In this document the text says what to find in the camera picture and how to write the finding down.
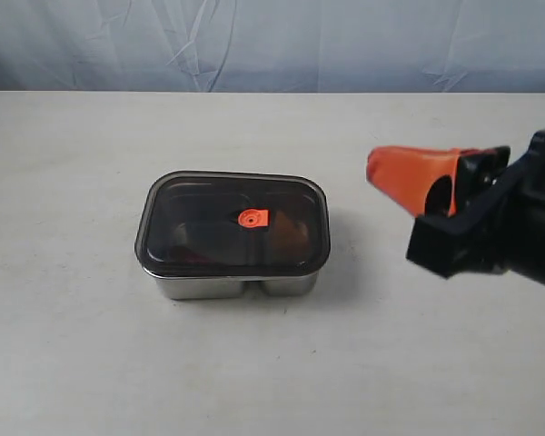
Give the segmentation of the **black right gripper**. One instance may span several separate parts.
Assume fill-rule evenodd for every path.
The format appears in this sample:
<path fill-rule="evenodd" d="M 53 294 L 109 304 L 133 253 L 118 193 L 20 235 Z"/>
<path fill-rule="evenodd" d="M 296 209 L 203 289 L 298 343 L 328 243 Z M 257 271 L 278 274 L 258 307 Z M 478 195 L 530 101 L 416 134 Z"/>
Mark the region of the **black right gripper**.
<path fill-rule="evenodd" d="M 368 182 L 417 217 L 407 259 L 443 278 L 510 270 L 545 285 L 545 130 L 456 213 L 460 157 L 458 149 L 396 145 L 370 152 Z"/>

